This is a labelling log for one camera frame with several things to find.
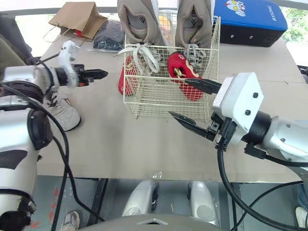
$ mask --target blue case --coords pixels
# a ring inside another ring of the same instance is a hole
[[[270,47],[288,29],[279,6],[267,0],[216,0],[220,42]]]

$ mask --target shoelace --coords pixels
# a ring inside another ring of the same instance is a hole
[[[160,65],[162,65],[161,63],[159,63],[159,61],[161,60],[161,55],[159,54],[159,52],[157,50],[153,50],[152,51],[153,53],[151,53],[151,51],[148,48],[149,43],[147,42],[143,45],[141,45],[140,43],[136,43],[135,45],[136,47],[124,48],[117,55],[126,53],[126,52],[133,52],[133,58],[134,58],[135,65],[138,68],[141,75],[144,73],[144,69],[147,70],[147,74],[149,75],[152,72],[158,73],[160,70]],[[143,57],[143,60],[146,64],[146,68],[142,68],[140,66],[140,63],[138,60],[138,54],[140,54]]]
[[[58,101],[55,100],[56,98],[57,98],[56,95],[55,95],[54,97],[52,97],[50,103],[47,103],[47,105],[48,105],[49,107],[55,107],[55,106],[57,105],[57,103],[58,103]]]
[[[207,57],[207,54],[203,51],[197,50],[197,48],[199,48],[197,44],[188,44],[186,58],[190,61],[193,67],[202,67],[202,61]]]

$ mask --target red shoe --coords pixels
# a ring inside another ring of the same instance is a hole
[[[173,53],[169,56],[168,72],[172,78],[177,78],[171,81],[180,83],[180,89],[187,99],[197,101],[202,98],[202,91],[180,80],[181,78],[201,78],[182,53]]]
[[[135,76],[137,75],[137,68],[134,64],[133,56],[130,55],[126,58],[126,75]],[[128,77],[125,83],[125,95],[131,96],[137,91],[138,87],[138,79],[136,77]],[[118,90],[123,95],[124,93],[124,66],[122,67],[119,83],[118,83]]]

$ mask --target cable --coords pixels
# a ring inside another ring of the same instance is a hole
[[[47,90],[46,90],[46,94],[45,94],[45,95],[47,95],[47,93],[50,92],[51,88],[52,88],[53,85],[54,85],[52,73],[51,73],[50,69],[47,67],[47,65],[44,64],[43,61],[41,61],[40,59],[35,59],[35,60],[36,60],[39,64],[43,65],[44,68],[46,69],[47,73],[48,73],[48,76],[49,76],[49,79],[50,79],[50,85],[49,85],[49,87],[48,87]]]
[[[260,196],[258,196],[250,205],[249,207],[251,208],[252,206],[254,206],[259,200],[261,200],[264,196],[266,196],[267,194],[271,193],[272,191],[275,191],[277,189],[286,187],[286,186],[290,186],[290,185],[295,185],[295,184],[302,184],[302,181],[294,181],[294,182],[290,182],[290,183],[286,183],[286,184],[281,184],[281,185],[277,185],[269,190],[267,190],[266,192],[262,193]],[[241,219],[236,223],[236,225],[230,230],[230,231],[235,231],[239,225],[242,223],[242,221],[244,220],[244,218],[246,217],[247,212],[244,212],[244,214],[242,215]]]
[[[64,144],[65,144],[65,154],[68,156],[69,155],[69,147],[68,147],[68,140],[67,140],[67,136],[63,130],[63,128],[61,127],[61,125],[59,124],[59,122],[56,120],[56,118],[53,117],[53,115],[47,111],[43,106],[41,106],[39,103],[37,103],[36,101],[30,99],[29,97],[25,96],[23,93],[20,93],[19,91],[9,87],[9,86],[6,86],[2,83],[0,83],[0,86],[2,86],[4,89],[14,93],[15,95],[23,98],[24,100],[28,101],[30,104],[32,104],[33,106],[35,106],[36,108],[38,108],[39,110],[43,111],[55,124],[56,126],[58,127],[58,129],[60,130],[62,136],[63,136],[63,140],[64,140]],[[81,206],[83,207],[85,210],[87,210],[88,212],[90,212],[91,214],[93,214],[95,217],[97,217],[97,219],[101,220],[101,221],[105,221],[99,214],[97,214],[96,212],[94,212],[93,210],[91,210],[90,208],[88,208],[85,204],[83,204],[79,198],[78,198],[78,195],[77,195],[77,190],[76,190],[76,184],[75,184],[75,180],[74,180],[74,176],[73,176],[73,173],[72,173],[72,170],[69,166],[69,163],[68,163],[68,160],[66,159],[65,155],[64,155],[64,152],[63,152],[63,149],[61,146],[58,146],[59,147],[59,150],[62,150],[62,152],[60,151],[60,154],[61,154],[61,157],[62,157],[62,160],[64,162],[64,165],[65,167],[67,168],[67,172],[68,172],[68,175],[70,177],[70,181],[71,181],[71,184],[72,184],[72,189],[73,189],[73,195],[74,195],[74,199],[76,200],[76,202]]]
[[[57,143],[58,145],[58,140],[57,138],[53,137],[53,140]],[[65,155],[63,152],[60,152],[61,154],[61,157],[62,157],[62,160],[64,162],[64,165],[65,167],[67,168],[67,173],[70,177],[70,180],[71,180],[71,184],[72,184],[72,190],[73,190],[73,195],[74,195],[74,198],[76,200],[76,202],[81,206],[83,207],[85,210],[87,210],[88,212],[92,213],[93,215],[95,215],[99,220],[101,221],[105,221],[99,214],[97,214],[96,212],[94,212],[92,209],[88,208],[85,204],[83,204],[79,198],[78,198],[78,195],[77,195],[77,189],[76,189],[76,184],[75,184],[75,179],[74,179],[74,176],[73,176],[73,173],[72,173],[72,170],[71,170],[71,167],[69,166],[69,163],[68,163],[68,160],[66,159]]]
[[[59,56],[59,54],[54,54],[54,55],[52,55],[52,56],[49,56],[48,58],[46,58],[46,59],[44,59],[44,60],[41,60],[43,63],[44,62],[46,62],[46,61],[48,61],[48,60],[50,60],[50,59],[53,59],[53,58],[55,58],[55,57],[58,57]]]
[[[226,174],[226,170],[225,170],[225,166],[224,166],[223,155],[224,155],[223,150],[218,148],[218,151],[217,151],[218,167],[219,167],[219,173],[220,173],[220,177],[221,177],[222,183],[224,184],[224,186],[225,186],[227,192],[229,193],[229,195],[231,196],[231,198],[234,199],[236,201],[236,203],[245,212],[247,212],[249,215],[251,215],[255,219],[261,221],[262,223],[267,224],[269,226],[272,226],[274,228],[280,229],[280,230],[284,230],[284,231],[307,231],[306,229],[303,229],[303,228],[298,228],[298,227],[295,227],[295,226],[285,225],[285,224],[279,223],[277,221],[274,221],[272,219],[269,219],[269,218],[259,214],[255,210],[251,209],[244,201],[242,201],[240,199],[240,197],[235,193],[235,191],[233,190],[233,188],[232,188],[232,186],[231,186],[231,184],[230,184],[230,182],[228,180],[228,177],[227,177],[227,174]]]
[[[233,223],[235,224],[237,222],[237,217],[236,217],[236,203],[232,199],[232,213],[233,213]]]
[[[308,162],[290,162],[290,161],[285,161],[285,160],[272,157],[270,155],[266,155],[264,156],[264,158],[272,162],[275,162],[277,164],[287,166],[287,167],[308,167]]]
[[[54,138],[53,140],[57,144],[58,149],[61,152],[61,155],[64,155],[63,148],[62,148],[60,142],[56,138]],[[63,194],[64,194],[64,190],[65,190],[66,179],[67,179],[67,169],[65,167],[64,173],[63,173],[63,178],[62,178],[62,183],[61,183],[61,188],[60,188],[60,192],[59,192],[59,196],[58,196],[56,211],[54,212],[54,217],[53,217],[53,221],[52,221],[51,231],[55,231],[56,228],[57,228],[59,214],[60,214],[60,207],[61,207],[61,204],[62,204]]]

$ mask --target white wire basket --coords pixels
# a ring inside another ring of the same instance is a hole
[[[160,26],[166,41],[171,46],[147,46],[159,60],[160,71],[150,73],[142,55],[138,55],[141,71],[137,68],[133,52],[125,54],[124,61],[124,103],[136,116],[170,117],[169,111],[182,114],[192,119],[204,119],[207,122],[212,114],[215,94],[202,94],[199,100],[192,101],[183,94],[183,85],[172,81],[167,61],[174,52],[181,52],[204,79],[218,80],[218,55],[220,39],[220,17],[214,16],[212,41],[210,49],[174,47],[177,14],[160,11]],[[126,40],[125,48],[135,48]]]

